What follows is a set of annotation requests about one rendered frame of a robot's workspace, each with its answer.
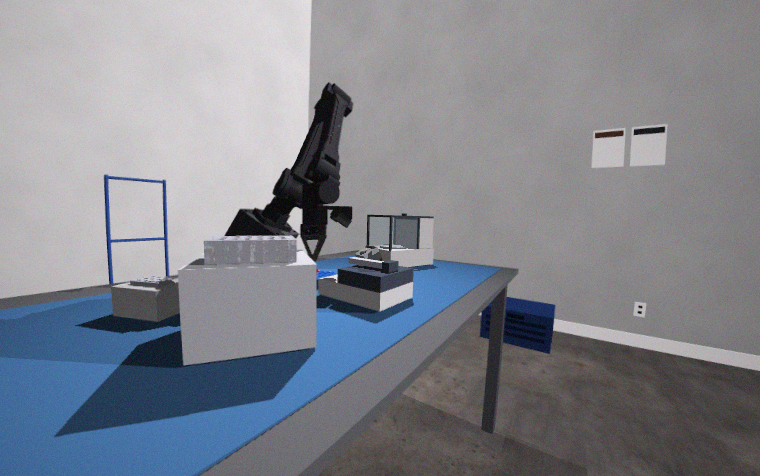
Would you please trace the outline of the blue bench mat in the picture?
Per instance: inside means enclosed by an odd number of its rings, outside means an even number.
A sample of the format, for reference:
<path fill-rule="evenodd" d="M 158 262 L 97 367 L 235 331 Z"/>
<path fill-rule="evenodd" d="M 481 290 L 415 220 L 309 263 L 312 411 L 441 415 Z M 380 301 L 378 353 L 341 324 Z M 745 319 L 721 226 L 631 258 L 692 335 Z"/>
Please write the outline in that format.
<path fill-rule="evenodd" d="M 317 290 L 317 347 L 191 365 L 180 313 L 113 316 L 111 293 L 0 310 L 0 476 L 198 476 L 501 269 L 410 268 L 380 312 Z"/>

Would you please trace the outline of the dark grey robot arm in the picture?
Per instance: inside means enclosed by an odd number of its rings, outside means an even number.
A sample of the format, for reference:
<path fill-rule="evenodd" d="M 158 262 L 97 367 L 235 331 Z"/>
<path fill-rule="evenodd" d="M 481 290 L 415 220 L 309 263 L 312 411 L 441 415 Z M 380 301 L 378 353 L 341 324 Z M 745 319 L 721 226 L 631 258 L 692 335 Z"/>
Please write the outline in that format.
<path fill-rule="evenodd" d="M 273 195 L 276 197 L 264 211 L 258 208 L 253 210 L 264 225 L 290 232 L 292 227 L 285 221 L 294 207 L 302 209 L 302 204 L 311 203 L 332 204 L 339 198 L 340 182 L 337 180 L 340 180 L 341 164 L 338 148 L 343 111 L 346 118 L 352 112 L 353 102 L 341 88 L 330 82 L 324 87 L 321 98 L 314 107 L 313 122 L 294 165 L 291 169 L 284 169 L 275 184 Z M 346 228 L 352 222 L 352 206 L 314 205 L 314 225 L 328 225 L 328 210 L 333 210 L 330 218 Z"/>

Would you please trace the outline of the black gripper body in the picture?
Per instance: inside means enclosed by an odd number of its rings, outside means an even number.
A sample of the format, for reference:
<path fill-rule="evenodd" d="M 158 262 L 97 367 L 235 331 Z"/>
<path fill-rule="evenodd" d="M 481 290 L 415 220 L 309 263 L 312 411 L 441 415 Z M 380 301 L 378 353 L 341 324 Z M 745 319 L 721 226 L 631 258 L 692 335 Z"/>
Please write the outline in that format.
<path fill-rule="evenodd" d="M 318 204 L 303 204 L 302 208 L 302 224 L 300 227 L 300 235 L 319 235 L 326 234 L 327 225 L 314 225 L 314 205 Z M 302 226 L 313 225 L 313 226 Z"/>

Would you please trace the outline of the blue tube rack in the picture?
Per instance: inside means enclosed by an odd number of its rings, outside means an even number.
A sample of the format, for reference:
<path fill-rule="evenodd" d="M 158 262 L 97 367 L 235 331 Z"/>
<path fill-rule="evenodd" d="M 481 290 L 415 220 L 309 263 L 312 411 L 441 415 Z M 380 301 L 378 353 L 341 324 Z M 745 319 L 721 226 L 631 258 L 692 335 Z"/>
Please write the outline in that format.
<path fill-rule="evenodd" d="M 318 278 L 323 278 L 323 277 L 332 276 L 332 275 L 335 275 L 335 272 L 331 272 L 331 271 L 318 272 Z M 318 290 L 318 278 L 317 278 L 317 290 Z"/>

